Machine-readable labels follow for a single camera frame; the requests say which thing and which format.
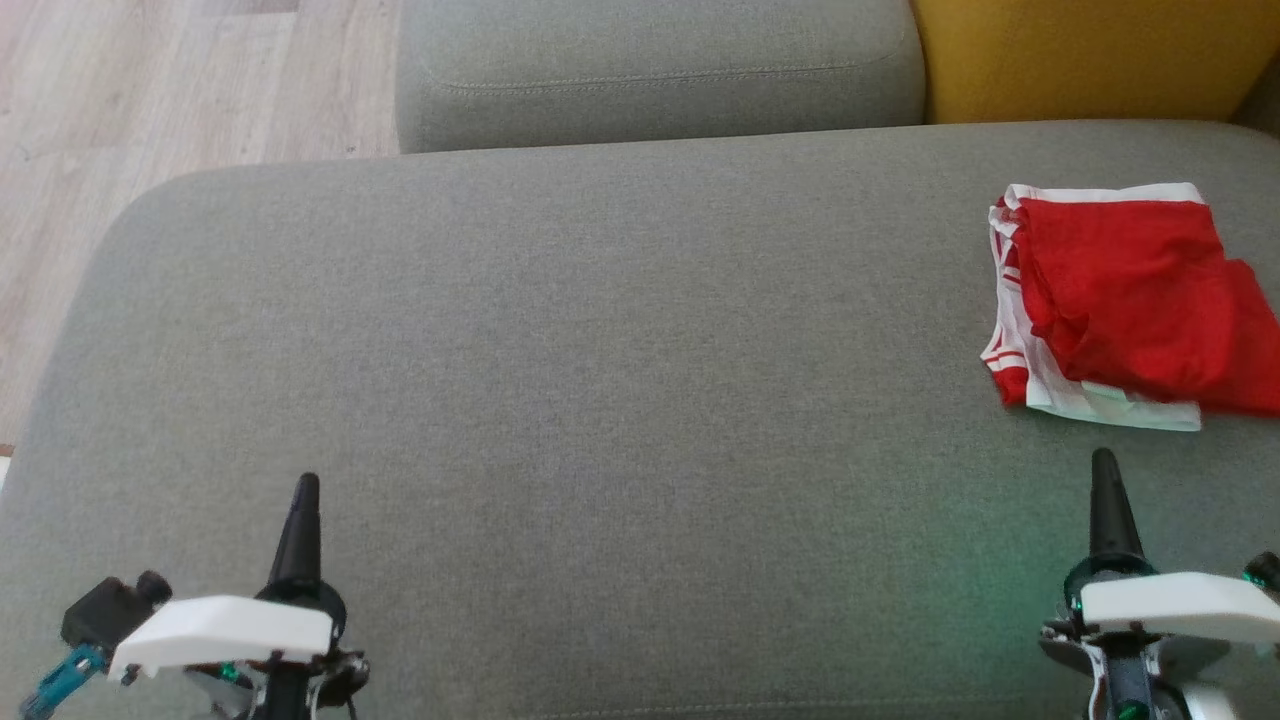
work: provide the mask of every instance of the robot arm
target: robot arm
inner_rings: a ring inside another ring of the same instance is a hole
[[[338,647],[347,623],[342,597],[320,579],[320,480],[298,480],[268,585],[256,598],[173,601],[160,575],[131,588],[102,580],[63,620],[72,655],[19,711],[49,720],[58,705],[99,674],[123,685],[163,667],[183,667],[227,720],[301,720],[316,707],[348,705],[369,680],[362,652]],[[253,682],[252,674],[262,674]]]
[[[1247,579],[1160,575],[1147,561],[1120,468],[1093,454],[1089,556],[1064,583],[1066,610],[1041,647],[1093,676],[1089,720],[1235,720],[1226,696],[1196,675],[1231,642],[1280,642],[1280,559],[1263,553]]]

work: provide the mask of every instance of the gray fabric upholstery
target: gray fabric upholstery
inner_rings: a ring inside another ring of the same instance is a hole
[[[1235,122],[1280,137],[1280,55],[1258,78]]]
[[[401,150],[915,124],[906,0],[421,0],[402,18]]]
[[[1073,716],[1082,683],[1036,637],[1087,548],[1092,448],[1161,569],[1235,573],[1280,547],[1280,443],[1001,409],[978,352],[1010,181],[1196,182],[1280,301],[1280,142],[1221,124],[434,154],[146,195],[0,498],[0,706],[104,574],[255,592],[314,469],[365,717]],[[1270,717],[1275,669],[1240,655]],[[175,680],[63,717],[197,710]]]

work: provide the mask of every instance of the black cone tip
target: black cone tip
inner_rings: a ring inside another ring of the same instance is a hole
[[[320,478],[315,473],[298,478],[268,582],[285,579],[320,579]]]
[[[1089,509],[1089,555],[1124,553],[1146,557],[1120,464],[1110,450],[1093,452],[1093,492]]]
[[[320,511],[320,478],[315,473],[303,473],[298,478],[298,484],[293,489],[293,502],[291,511],[319,512]]]

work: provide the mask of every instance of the white trim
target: white trim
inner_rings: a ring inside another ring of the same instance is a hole
[[[1021,200],[1046,200],[1048,202],[1133,202],[1155,200],[1165,202],[1197,202],[1204,205],[1196,186],[1189,182],[1161,182],[1139,184],[1123,190],[1094,188],[1039,188],[1029,184],[1011,184],[1005,192],[1005,205],[1016,210]]]

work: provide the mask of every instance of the green led light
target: green led light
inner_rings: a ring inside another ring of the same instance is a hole
[[[1130,700],[1120,706],[1120,712],[1116,714],[1116,720],[1147,720],[1149,715],[1151,714],[1146,705],[1135,700]]]

